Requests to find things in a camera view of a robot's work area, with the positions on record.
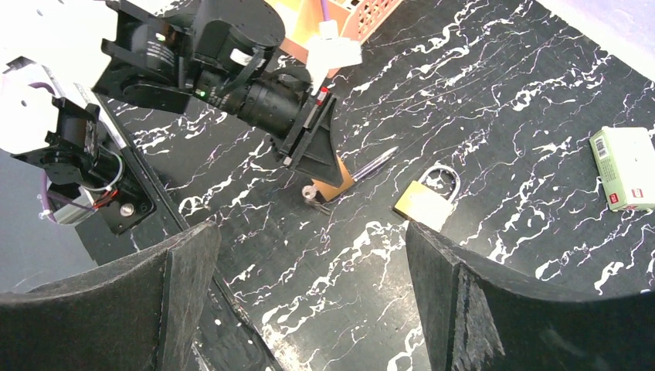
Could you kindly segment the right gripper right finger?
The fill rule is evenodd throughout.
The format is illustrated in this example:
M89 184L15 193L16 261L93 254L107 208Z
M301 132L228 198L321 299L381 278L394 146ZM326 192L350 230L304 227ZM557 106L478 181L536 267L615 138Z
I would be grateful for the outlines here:
M550 284L411 222L406 256L433 370L652 370L654 295Z

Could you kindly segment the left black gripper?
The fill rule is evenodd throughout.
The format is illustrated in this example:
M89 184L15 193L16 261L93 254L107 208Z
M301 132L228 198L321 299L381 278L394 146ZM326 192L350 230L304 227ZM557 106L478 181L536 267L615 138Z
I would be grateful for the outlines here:
M326 87L312 96L309 88L258 79L248 86L238 118L271 135L285 166L337 187L344 180L332 132L337 103L338 97Z

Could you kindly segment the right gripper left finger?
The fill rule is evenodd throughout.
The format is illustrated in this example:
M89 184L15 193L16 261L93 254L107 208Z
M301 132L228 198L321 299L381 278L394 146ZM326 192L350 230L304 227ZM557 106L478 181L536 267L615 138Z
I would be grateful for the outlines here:
M219 253L213 222L1 296L3 370L183 370Z

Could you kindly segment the brass padlock long shackle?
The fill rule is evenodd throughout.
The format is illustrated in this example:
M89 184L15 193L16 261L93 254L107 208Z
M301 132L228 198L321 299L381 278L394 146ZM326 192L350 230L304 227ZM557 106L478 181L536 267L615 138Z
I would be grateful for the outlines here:
M368 175L372 175L374 172L380 170L383 165L392 159L398 150L399 146L390 148L354 173L350 173L343 161L338 158L338 164L340 165L341 174L343 175L343 182L338 187L335 187L328 185L325 182L312 180L311 185L317 187L319 192L319 200L322 203L330 202L332 199L337 198L339 195L353 187L356 182L360 182L364 180Z

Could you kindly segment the silver key bunch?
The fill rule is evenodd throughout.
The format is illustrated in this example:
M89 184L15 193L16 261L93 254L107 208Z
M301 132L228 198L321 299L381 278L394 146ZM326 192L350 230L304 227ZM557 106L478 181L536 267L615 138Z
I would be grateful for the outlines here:
M330 215L331 210L319 200L319 192L315 185L306 185L302 188L301 194L304 202L325 215Z

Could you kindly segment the brass padlock centre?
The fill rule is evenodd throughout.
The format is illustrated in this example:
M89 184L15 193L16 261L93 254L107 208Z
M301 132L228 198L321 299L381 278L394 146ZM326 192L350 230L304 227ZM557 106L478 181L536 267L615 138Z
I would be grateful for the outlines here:
M447 173L454 181L453 189L445 197L428 187L425 181L433 172ZM460 191L460 176L453 168L435 164L429 167L418 179L412 180L405 192L393 206L393 210L407 220L416 221L440 232L444 223L454 210L454 199Z

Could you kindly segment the orange plastic file organizer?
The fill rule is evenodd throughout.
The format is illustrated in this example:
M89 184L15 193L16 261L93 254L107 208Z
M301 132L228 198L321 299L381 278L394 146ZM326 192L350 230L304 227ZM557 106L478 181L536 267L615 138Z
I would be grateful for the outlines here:
M307 61L307 42L319 33L319 23L334 19L339 35L368 41L383 22L399 7L398 0L373 1L269 1L282 18L286 38L281 49L301 63Z

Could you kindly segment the white green small box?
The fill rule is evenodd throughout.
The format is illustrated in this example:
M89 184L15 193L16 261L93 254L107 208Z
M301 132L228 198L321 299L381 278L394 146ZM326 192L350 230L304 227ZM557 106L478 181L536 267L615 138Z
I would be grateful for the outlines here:
M654 146L642 127L602 127L590 139L609 210L654 209Z

